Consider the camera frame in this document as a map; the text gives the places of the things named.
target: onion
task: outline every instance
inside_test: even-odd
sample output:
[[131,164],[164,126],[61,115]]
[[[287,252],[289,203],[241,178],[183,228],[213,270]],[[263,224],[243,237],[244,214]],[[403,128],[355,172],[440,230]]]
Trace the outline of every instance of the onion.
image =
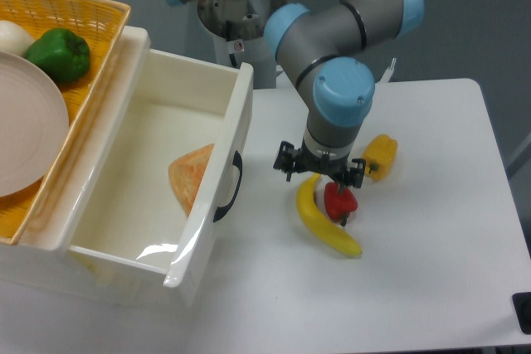
[[0,51],[24,57],[35,41],[24,28],[10,21],[0,21]]

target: white plastic cabinet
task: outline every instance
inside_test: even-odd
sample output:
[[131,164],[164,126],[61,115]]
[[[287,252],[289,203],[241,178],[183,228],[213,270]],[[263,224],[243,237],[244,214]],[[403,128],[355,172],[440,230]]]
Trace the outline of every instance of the white plastic cabinet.
[[[19,245],[0,247],[2,278],[110,302],[190,304],[216,239],[216,212],[227,211],[241,181],[252,78],[250,65],[150,50],[145,30],[126,27],[61,184]],[[168,166],[209,143],[186,217]]]

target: yellow bell pepper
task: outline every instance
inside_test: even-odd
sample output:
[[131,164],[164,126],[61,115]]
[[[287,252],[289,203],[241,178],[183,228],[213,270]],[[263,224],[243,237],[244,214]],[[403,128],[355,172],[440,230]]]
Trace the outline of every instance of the yellow bell pepper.
[[382,180],[391,170],[392,162],[397,154],[398,142],[380,134],[365,149],[363,159],[366,161],[365,176],[375,182]]

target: drawer handle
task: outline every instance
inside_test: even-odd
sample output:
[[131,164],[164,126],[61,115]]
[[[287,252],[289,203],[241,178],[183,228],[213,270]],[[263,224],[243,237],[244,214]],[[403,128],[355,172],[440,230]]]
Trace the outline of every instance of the drawer handle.
[[227,214],[227,212],[229,212],[229,210],[232,208],[232,205],[234,205],[234,201],[236,200],[236,196],[240,190],[241,174],[243,173],[243,161],[241,160],[240,153],[237,151],[234,153],[232,165],[236,166],[238,168],[238,172],[240,172],[238,176],[238,183],[236,184],[236,190],[234,190],[234,195],[229,203],[227,203],[225,206],[219,206],[216,209],[216,213],[214,213],[214,222],[221,220]]

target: black handle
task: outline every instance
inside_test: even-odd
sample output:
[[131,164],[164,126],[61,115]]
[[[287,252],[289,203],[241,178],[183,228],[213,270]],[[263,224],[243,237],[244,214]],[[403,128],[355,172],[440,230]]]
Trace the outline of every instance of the black handle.
[[232,165],[236,166],[238,168],[238,171],[240,172],[240,175],[238,176],[238,183],[236,184],[236,190],[234,190],[234,195],[232,196],[232,199],[229,203],[227,203],[225,206],[219,206],[216,209],[216,213],[214,213],[214,222],[222,219],[227,214],[227,212],[229,212],[229,210],[232,208],[232,205],[234,205],[234,201],[236,200],[236,196],[238,195],[238,191],[240,190],[241,174],[243,173],[243,161],[241,160],[240,153],[237,151],[234,153]]
[[526,335],[531,335],[531,292],[515,293],[513,305],[520,329]]

